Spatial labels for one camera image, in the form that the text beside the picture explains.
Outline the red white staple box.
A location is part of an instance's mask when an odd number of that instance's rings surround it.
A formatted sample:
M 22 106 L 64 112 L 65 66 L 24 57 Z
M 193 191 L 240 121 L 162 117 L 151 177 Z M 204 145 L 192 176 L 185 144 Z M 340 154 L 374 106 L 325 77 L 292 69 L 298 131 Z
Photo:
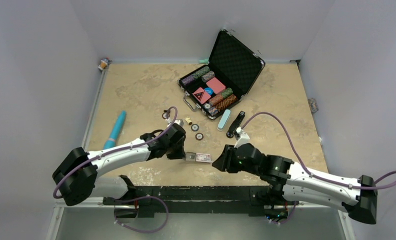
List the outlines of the red white staple box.
M 184 160 L 197 163 L 212 163 L 211 155 L 206 153 L 186 152 Z

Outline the black stapler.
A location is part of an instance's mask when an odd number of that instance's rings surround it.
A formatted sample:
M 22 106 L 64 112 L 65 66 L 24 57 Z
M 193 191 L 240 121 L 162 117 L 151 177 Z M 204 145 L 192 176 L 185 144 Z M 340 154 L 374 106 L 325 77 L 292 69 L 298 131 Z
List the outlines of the black stapler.
M 229 127 L 229 129 L 228 129 L 228 131 L 227 131 L 227 133 L 226 133 L 226 136 L 227 136 L 229 139 L 235 137 L 235 131 L 236 131 L 236 129 L 237 129 L 238 127 L 240 127 L 242 121 L 244 120 L 244 117 L 245 117 L 245 112 L 244 112 L 244 111 L 241 111 L 241 112 L 237 115 L 237 117 L 235 118 L 235 120 L 232 122 L 232 124 L 230 125 L 230 127 Z

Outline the light blue stapler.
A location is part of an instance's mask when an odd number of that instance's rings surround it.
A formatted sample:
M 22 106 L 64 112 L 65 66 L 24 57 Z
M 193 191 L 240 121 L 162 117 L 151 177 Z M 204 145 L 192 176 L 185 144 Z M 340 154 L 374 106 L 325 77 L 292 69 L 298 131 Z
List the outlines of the light blue stapler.
M 223 115 L 221 116 L 221 118 L 219 120 L 219 123 L 217 125 L 217 129 L 219 131 L 222 131 L 225 128 L 225 126 L 227 125 L 227 122 L 228 122 L 228 120 L 230 118 L 230 115 L 231 115 L 231 110 L 229 110 L 229 109 L 226 109 L 223 112 Z

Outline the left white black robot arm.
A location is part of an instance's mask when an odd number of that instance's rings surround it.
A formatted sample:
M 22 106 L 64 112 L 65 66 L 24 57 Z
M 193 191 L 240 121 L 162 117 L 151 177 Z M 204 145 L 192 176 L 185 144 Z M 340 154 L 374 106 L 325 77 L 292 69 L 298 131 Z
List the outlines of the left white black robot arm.
M 75 206 L 97 194 L 98 179 L 108 172 L 163 156 L 170 160 L 182 159 L 185 139 L 185 130 L 173 123 L 165 130 L 145 133 L 130 143 L 109 149 L 86 152 L 77 147 L 52 174 L 57 185 L 54 198 L 63 199 L 67 206 Z

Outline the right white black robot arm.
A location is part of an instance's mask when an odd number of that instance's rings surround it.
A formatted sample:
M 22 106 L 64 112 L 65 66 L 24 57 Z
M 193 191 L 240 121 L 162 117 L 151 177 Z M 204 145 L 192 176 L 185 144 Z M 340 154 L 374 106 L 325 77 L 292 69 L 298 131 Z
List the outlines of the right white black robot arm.
M 355 179 L 317 170 L 306 173 L 301 164 L 279 155 L 266 155 L 250 143 L 237 148 L 226 145 L 212 166 L 230 174 L 247 172 L 258 176 L 271 185 L 266 196 L 274 204 L 282 200 L 311 202 L 347 213 L 357 222 L 376 224 L 377 190 L 370 176 Z

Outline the blue poker chip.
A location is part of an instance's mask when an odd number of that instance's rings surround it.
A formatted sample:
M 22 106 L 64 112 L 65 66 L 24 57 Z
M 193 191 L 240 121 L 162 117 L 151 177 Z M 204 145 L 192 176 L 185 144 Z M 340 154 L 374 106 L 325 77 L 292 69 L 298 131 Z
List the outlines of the blue poker chip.
M 197 131 L 199 131 L 199 129 L 200 129 L 200 127 L 199 127 L 199 125 L 198 124 L 192 124 L 191 125 L 191 130 L 193 131 L 193 132 L 197 132 Z

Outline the cream chess piece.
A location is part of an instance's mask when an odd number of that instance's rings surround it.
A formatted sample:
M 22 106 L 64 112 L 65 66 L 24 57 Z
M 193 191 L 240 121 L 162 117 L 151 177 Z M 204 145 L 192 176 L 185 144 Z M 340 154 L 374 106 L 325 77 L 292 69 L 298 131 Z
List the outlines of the cream chess piece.
M 191 120 L 189 117 L 186 117 L 186 118 L 185 118 L 185 122 L 186 122 L 187 125 L 189 125 L 189 126 L 193 124 L 192 120 Z

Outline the brown poker chip middle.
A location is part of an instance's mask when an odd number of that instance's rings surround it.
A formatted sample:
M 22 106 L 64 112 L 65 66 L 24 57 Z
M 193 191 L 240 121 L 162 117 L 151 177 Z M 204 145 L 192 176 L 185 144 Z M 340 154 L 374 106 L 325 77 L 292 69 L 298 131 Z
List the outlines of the brown poker chip middle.
M 204 134 L 200 133 L 200 132 L 196 133 L 195 134 L 195 139 L 198 140 L 198 141 L 203 140 L 204 139 Z

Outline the brown poker chip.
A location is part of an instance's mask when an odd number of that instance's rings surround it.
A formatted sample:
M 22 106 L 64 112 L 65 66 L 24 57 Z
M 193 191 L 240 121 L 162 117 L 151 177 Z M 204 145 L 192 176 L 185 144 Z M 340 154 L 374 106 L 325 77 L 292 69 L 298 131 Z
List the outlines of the brown poker chip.
M 169 117 L 170 117 L 170 115 L 169 115 L 168 112 L 164 112 L 164 113 L 162 114 L 162 118 L 163 118 L 164 120 L 168 120 Z
M 203 140 L 204 139 L 204 134 L 200 133 L 200 132 L 196 133 L 195 134 L 195 139 L 198 140 L 198 141 Z

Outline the brown poker chip left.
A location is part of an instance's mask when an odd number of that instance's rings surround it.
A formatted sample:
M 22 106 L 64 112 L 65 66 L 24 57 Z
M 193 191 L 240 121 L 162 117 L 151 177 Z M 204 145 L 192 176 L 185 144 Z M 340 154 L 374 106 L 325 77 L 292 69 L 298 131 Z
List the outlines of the brown poker chip left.
M 164 113 L 162 114 L 162 118 L 163 118 L 164 120 L 168 120 L 169 117 L 170 117 L 170 115 L 169 115 L 168 112 L 164 112 Z

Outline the light blue marker tube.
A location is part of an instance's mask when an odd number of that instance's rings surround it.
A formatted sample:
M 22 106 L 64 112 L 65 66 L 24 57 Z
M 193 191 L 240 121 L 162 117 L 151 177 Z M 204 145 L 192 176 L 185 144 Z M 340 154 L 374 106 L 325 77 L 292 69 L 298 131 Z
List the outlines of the light blue marker tube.
M 125 118 L 126 118 L 126 112 L 123 110 L 123 111 L 121 111 L 117 120 L 115 121 L 112 131 L 103 146 L 104 150 L 110 149 L 110 148 L 113 148 L 116 146 L 118 137 L 119 137 L 122 127 L 124 125 Z

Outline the pink card deck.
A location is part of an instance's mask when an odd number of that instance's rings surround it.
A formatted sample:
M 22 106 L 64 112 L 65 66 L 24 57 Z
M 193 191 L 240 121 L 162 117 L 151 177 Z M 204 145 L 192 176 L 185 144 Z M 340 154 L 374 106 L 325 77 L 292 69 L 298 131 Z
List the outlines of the pink card deck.
M 226 89 L 226 86 L 216 77 L 213 77 L 212 79 L 207 81 L 206 85 L 213 90 L 214 94 L 219 94 Z

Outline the black poker chip case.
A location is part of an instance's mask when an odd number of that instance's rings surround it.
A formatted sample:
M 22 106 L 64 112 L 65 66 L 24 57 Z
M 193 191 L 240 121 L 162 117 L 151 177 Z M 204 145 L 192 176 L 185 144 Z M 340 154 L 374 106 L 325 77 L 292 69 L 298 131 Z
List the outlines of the black poker chip case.
M 251 90 L 265 67 L 265 61 L 226 29 L 221 29 L 207 63 L 177 83 L 183 102 L 192 111 L 201 111 L 211 120 L 237 105 Z M 219 94 L 206 85 L 216 77 L 226 89 Z

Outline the small orange bottle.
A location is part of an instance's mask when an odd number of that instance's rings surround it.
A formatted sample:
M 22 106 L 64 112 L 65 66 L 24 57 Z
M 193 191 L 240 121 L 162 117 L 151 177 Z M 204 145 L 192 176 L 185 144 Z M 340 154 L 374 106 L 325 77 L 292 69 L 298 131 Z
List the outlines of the small orange bottle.
M 100 71 L 103 71 L 105 68 L 107 68 L 109 66 L 110 62 L 111 61 L 107 57 L 101 59 L 99 65 L 98 65 L 98 69 Z

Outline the chip stack by wall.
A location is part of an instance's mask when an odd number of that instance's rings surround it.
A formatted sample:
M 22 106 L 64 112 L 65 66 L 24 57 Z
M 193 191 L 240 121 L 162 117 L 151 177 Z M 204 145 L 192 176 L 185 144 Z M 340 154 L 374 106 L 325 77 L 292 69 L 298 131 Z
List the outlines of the chip stack by wall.
M 319 111 L 319 107 L 315 98 L 308 98 L 307 101 L 312 114 Z

